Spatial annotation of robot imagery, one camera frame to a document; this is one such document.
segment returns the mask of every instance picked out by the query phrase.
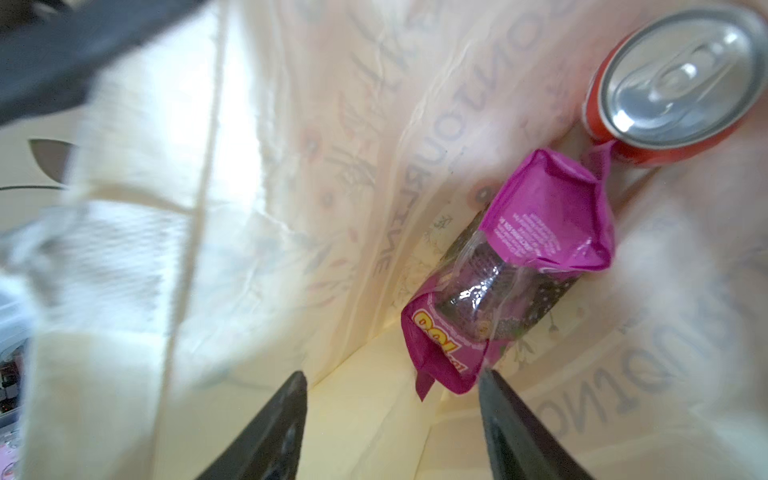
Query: silver can top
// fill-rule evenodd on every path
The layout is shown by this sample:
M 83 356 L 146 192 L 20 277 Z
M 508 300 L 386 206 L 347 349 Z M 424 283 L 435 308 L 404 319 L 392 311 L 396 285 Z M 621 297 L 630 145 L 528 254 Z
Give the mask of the silver can top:
M 616 52 L 600 82 L 600 115 L 623 142 L 684 147 L 737 121 L 768 81 L 768 25 L 736 5 L 655 21 Z

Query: purple snack package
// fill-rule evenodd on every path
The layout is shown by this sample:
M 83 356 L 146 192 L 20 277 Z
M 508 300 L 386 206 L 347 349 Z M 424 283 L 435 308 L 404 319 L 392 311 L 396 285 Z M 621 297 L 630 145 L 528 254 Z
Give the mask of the purple snack package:
M 411 298 L 401 326 L 421 399 L 436 379 L 469 391 L 580 273 L 611 265 L 604 180 L 612 146 L 593 147 L 584 164 L 531 153 Z

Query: red soda can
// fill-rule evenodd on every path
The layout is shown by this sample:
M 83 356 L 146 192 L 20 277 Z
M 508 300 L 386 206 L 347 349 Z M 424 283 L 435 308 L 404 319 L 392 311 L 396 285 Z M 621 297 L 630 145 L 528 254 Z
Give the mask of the red soda can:
M 740 5 L 691 8 L 626 37 L 595 72 L 582 122 L 616 160 L 685 160 L 736 130 L 768 82 L 768 24 Z

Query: can rim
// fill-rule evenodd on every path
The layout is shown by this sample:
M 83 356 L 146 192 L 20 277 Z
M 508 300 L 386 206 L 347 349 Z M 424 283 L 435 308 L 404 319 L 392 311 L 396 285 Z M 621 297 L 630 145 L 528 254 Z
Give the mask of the can rim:
M 737 107 L 732 114 L 728 115 L 728 117 L 725 117 L 725 121 L 721 121 L 715 124 L 712 128 L 707 129 L 704 132 L 705 134 L 689 136 L 686 137 L 684 141 L 678 141 L 674 143 L 652 143 L 648 141 L 638 141 L 628 137 L 624 132 L 619 131 L 605 113 L 607 79 L 610 77 L 610 73 L 616 67 L 618 59 L 623 58 L 627 51 L 632 49 L 641 38 L 662 25 L 678 22 L 681 19 L 703 17 L 733 23 L 733 17 L 735 15 L 742 15 L 750 18 L 755 23 L 755 25 L 758 25 L 758 28 L 762 30 L 762 32 L 760 32 L 762 36 L 764 38 L 768 38 L 768 23 L 766 23 L 766 19 L 760 13 L 755 12 L 751 8 L 733 4 L 686 8 L 658 20 L 654 20 L 650 24 L 640 28 L 635 33 L 626 38 L 621 46 L 613 54 L 611 60 L 608 62 L 608 65 L 603 72 L 603 76 L 600 79 L 600 84 L 598 85 L 598 113 L 600 114 L 600 119 L 603 122 L 603 125 L 608 129 L 608 131 L 611 132 L 611 135 L 621 140 L 625 144 L 632 145 L 633 147 L 646 148 L 648 150 L 669 150 L 672 148 L 681 148 L 695 145 L 702 140 L 706 140 L 707 138 L 713 137 L 725 131 L 728 127 L 741 119 L 748 112 L 748 110 L 752 108 L 755 102 L 757 102 L 758 98 L 760 98 L 760 95 L 763 93 L 766 84 L 768 84 L 768 65 L 766 65 L 765 61 L 758 62 L 762 63 L 762 72 L 760 73 L 762 78 L 760 78 L 755 85 L 752 85 L 751 88 L 745 92 L 742 101 L 737 104 Z M 744 26 L 741 24 L 737 24 L 737 26 L 745 31 L 750 36 L 750 39 L 754 41 L 755 31 L 753 29 L 744 28 Z

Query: snack package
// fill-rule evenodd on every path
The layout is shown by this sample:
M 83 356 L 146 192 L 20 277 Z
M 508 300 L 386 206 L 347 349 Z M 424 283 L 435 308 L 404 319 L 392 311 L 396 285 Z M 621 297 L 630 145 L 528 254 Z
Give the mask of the snack package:
M 402 310 L 422 400 L 436 379 L 469 391 L 581 272 L 611 265 L 612 146 L 592 148 L 583 164 L 547 149 L 530 154 Z

